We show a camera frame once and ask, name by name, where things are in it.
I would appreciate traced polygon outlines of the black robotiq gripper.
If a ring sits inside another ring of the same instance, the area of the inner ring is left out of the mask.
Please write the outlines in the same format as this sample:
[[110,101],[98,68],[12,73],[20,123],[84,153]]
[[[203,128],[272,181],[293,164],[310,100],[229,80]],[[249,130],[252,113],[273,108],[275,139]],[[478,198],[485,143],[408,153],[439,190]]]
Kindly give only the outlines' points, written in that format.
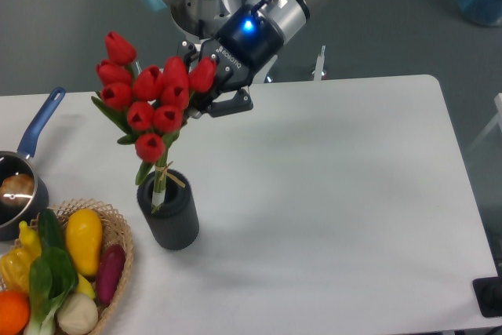
[[189,108],[188,118],[209,115],[219,118],[251,111],[253,101],[245,89],[253,76],[282,48],[283,36],[278,27],[263,11],[264,4],[242,6],[211,38],[202,43],[186,39],[180,42],[180,58],[187,72],[191,72],[200,59],[216,62],[216,74],[211,89],[201,96],[202,102],[211,102],[221,93],[236,91],[228,100],[213,101],[204,111]]

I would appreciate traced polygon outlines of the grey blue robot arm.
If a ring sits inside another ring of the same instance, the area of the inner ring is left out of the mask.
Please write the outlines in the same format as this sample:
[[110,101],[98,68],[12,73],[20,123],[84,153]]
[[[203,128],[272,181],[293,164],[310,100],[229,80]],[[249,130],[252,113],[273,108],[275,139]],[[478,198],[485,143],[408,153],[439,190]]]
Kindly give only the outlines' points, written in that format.
[[193,96],[186,116],[220,117],[248,111],[247,87],[263,82],[279,50],[328,0],[142,0],[168,9],[184,33],[178,53],[188,66],[204,57],[217,63],[215,82]]

